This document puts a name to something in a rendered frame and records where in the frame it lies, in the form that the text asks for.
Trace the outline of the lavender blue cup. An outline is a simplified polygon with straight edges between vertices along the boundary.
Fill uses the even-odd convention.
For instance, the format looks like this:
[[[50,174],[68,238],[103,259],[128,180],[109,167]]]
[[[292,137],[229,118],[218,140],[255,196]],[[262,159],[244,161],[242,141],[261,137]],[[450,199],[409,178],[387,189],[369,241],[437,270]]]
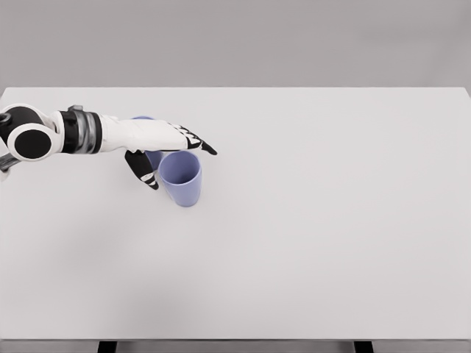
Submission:
[[[137,117],[130,122],[130,144],[124,158],[137,178],[156,172],[163,158],[161,122]]]
[[[195,154],[176,151],[167,154],[158,168],[167,193],[181,207],[192,207],[202,188],[202,166]]]

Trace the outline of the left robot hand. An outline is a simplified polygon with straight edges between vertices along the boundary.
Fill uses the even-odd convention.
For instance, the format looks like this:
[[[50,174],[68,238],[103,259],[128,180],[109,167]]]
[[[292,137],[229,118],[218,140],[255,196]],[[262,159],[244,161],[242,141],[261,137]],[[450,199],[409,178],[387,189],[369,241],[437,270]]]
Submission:
[[[130,119],[125,120],[124,125],[129,133],[124,144],[124,159],[134,175],[153,190],[157,190],[159,185],[145,151],[201,149],[211,155],[218,154],[207,142],[179,124],[153,119]]]

